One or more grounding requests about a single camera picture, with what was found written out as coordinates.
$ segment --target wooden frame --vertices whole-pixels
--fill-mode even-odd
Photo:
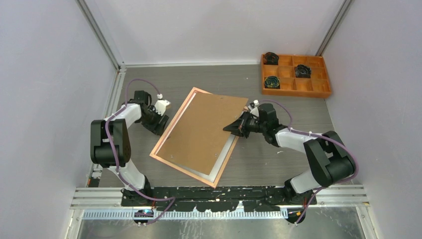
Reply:
[[[261,89],[263,95],[328,98],[331,87],[324,58],[321,56],[278,55],[278,65],[265,65],[261,55]],[[311,78],[299,78],[295,67],[304,64],[312,69]],[[265,88],[269,76],[280,80],[279,89]]]
[[[193,177],[193,178],[195,178],[195,179],[197,179],[197,180],[199,180],[199,181],[201,181],[201,182],[203,182],[203,183],[205,183],[205,184],[207,184],[207,185],[215,188],[217,186],[217,183],[220,180],[221,175],[223,174],[223,171],[224,171],[224,169],[225,169],[225,167],[227,165],[228,160],[230,159],[231,153],[233,152],[233,149],[234,149],[234,147],[235,147],[235,145],[237,143],[237,140],[239,139],[238,136],[236,136],[234,138],[234,140],[232,141],[231,146],[230,146],[230,149],[228,150],[228,152],[227,152],[227,154],[226,154],[226,156],[224,158],[224,161],[223,161],[223,163],[222,163],[222,165],[220,167],[220,170],[218,171],[217,176],[216,176],[216,178],[214,179],[213,182],[211,182],[211,181],[209,181],[209,180],[207,180],[205,178],[202,178],[202,177],[200,177],[200,176],[198,176],[198,175],[196,175],[196,174],[194,174],[194,173],[192,173],[192,172],[190,172],[190,171],[188,171],[188,170],[186,170],[186,169],[184,169],[184,168],[182,168],[182,167],[180,167],[180,166],[178,166],[178,165],[176,165],[176,164],[174,164],[174,163],[172,163],[170,161],[167,161],[164,158],[161,158],[160,156],[157,155],[158,151],[161,149],[161,146],[163,146],[165,140],[170,135],[171,131],[173,130],[174,126],[179,121],[179,119],[182,116],[182,114],[184,113],[185,109],[188,107],[189,103],[194,98],[195,93],[198,93],[198,92],[210,94],[210,92],[203,91],[203,90],[198,89],[196,87],[193,87],[192,88],[191,92],[186,97],[186,99],[183,102],[182,106],[180,106],[180,108],[177,111],[176,115],[171,120],[169,126],[166,128],[166,130],[164,131],[163,135],[158,140],[157,144],[152,149],[152,151],[149,154],[149,156],[151,156],[152,158],[157,159],[158,161],[160,161],[162,163],[165,163],[165,164],[169,165],[172,168],[175,168],[175,169],[181,171],[182,173],[185,173],[185,174],[187,174],[187,175],[189,175],[189,176],[191,176],[191,177]]]

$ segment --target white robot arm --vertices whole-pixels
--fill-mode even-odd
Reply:
[[[157,135],[162,135],[168,116],[164,113],[169,108],[170,102],[158,100],[154,106],[151,105],[151,96],[145,91],[136,91],[134,99],[130,100],[127,106],[123,105],[119,114],[115,115],[109,123],[110,133],[119,159],[120,176],[127,182],[124,183],[126,190],[133,190],[132,185],[138,190],[150,188],[148,179],[139,172],[130,159],[131,148],[127,129],[133,123],[142,125]],[[116,171],[116,162],[109,139],[105,132],[106,121],[110,118],[94,120],[91,123],[91,160],[113,172],[120,180]]]
[[[239,119],[223,130],[245,138],[248,138],[251,132],[262,133],[268,143],[302,152],[308,158],[310,170],[285,182],[283,189],[287,199],[315,188],[328,187],[355,172],[355,163],[344,149],[311,134],[292,132],[295,130],[279,123],[272,104],[259,105],[258,101],[254,101],[248,108],[248,112],[244,112]],[[313,135],[322,135],[343,144],[334,131]]]

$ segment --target white wall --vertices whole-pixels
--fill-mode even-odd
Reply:
[[[382,234],[421,238],[422,2],[355,1],[324,53],[334,128]]]
[[[343,0],[88,0],[125,64],[316,54]]]
[[[75,1],[8,0],[0,77],[0,238],[61,238],[115,69]]]

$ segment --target metal floor panel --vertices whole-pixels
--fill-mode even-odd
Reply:
[[[363,239],[355,208],[310,208],[292,228],[284,219],[159,221],[83,220],[79,239]]]

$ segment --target orange tray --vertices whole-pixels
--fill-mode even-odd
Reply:
[[[261,55],[261,88],[263,95],[300,96],[314,98],[328,98],[331,87],[323,57],[278,55],[278,65],[264,65],[264,54]],[[311,78],[295,76],[297,65],[309,66],[312,70]],[[280,89],[265,88],[264,81],[269,76],[276,76],[280,80]]]

